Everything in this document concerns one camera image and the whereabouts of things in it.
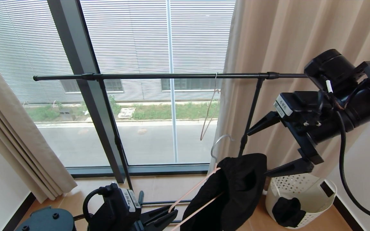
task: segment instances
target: laundry basket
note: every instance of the laundry basket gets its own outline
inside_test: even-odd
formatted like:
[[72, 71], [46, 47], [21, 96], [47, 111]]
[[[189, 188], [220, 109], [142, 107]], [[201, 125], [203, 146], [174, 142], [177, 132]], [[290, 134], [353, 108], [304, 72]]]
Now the laundry basket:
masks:
[[272, 209], [279, 197], [285, 197], [286, 199], [296, 197], [301, 202], [301, 210], [305, 211], [306, 214], [297, 227], [286, 228], [298, 229], [304, 227], [333, 204], [336, 195], [336, 185], [330, 180], [325, 180], [335, 187], [333, 194], [328, 197], [320, 186], [324, 180], [325, 179], [315, 177], [311, 174], [297, 174], [272, 178], [266, 194], [266, 210], [272, 219], [275, 220]]

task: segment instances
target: horizontal rod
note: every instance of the horizontal rod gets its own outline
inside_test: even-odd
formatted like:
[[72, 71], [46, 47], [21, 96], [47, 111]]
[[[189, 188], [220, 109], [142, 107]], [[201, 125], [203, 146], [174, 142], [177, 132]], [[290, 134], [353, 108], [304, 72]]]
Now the horizontal rod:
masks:
[[43, 76], [35, 75], [34, 80], [65, 80], [65, 79], [279, 79], [279, 78], [307, 78], [307, 75], [301, 73], [134, 73], [134, 74], [93, 74], [86, 73], [82, 75], [56, 75]]
[[[159, 204], [172, 204], [175, 203], [176, 201], [151, 201], [151, 202], [142, 202], [141, 205], [159, 205]], [[179, 203], [189, 203], [191, 200], [183, 200], [180, 201]]]

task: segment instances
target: hanger hook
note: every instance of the hanger hook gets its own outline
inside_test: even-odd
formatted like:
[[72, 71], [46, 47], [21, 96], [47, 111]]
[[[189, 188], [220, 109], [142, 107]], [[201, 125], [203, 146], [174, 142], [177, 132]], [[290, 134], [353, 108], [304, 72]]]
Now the hanger hook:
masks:
[[217, 144], [221, 139], [223, 139], [223, 138], [225, 138], [225, 137], [229, 137], [229, 139], [231, 139], [231, 141], [234, 141], [234, 139], [232, 139], [231, 135], [229, 135], [229, 134], [225, 134], [225, 135], [223, 135], [223, 136], [219, 137], [219, 138], [216, 140], [216, 142], [212, 145], [212, 148], [211, 148], [211, 157], [215, 159], [215, 162], [217, 162], [217, 161], [218, 161], [218, 158], [217, 158], [217, 157], [215, 157], [215, 156], [213, 155], [213, 149], [215, 148], [215, 145], [216, 145], [216, 144]]

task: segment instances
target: glass pane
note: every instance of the glass pane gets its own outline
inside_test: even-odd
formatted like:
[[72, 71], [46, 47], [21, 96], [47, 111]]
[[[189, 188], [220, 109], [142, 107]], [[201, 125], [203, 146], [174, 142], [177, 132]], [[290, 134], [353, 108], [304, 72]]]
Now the glass pane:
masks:
[[0, 73], [66, 167], [109, 165], [46, 1], [0, 1]]
[[[101, 73], [169, 73], [166, 1], [81, 0]], [[174, 162], [169, 81], [121, 80], [109, 92], [128, 164]]]
[[[223, 71], [234, 5], [234, 0], [171, 0], [174, 73]], [[220, 89], [220, 80], [216, 82]], [[218, 93], [207, 123], [212, 116], [214, 119], [202, 141], [200, 135], [214, 86], [215, 79], [188, 79], [181, 88], [175, 85], [180, 163], [210, 162], [219, 114]]]

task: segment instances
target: white cable tie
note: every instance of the white cable tie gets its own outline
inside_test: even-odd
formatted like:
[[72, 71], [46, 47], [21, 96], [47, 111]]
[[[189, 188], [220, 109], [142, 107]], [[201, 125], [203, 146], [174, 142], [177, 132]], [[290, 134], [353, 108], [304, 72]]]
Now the white cable tie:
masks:
[[329, 93], [333, 93], [332, 85], [330, 84], [330, 80], [326, 81], [326, 87], [328, 88]]

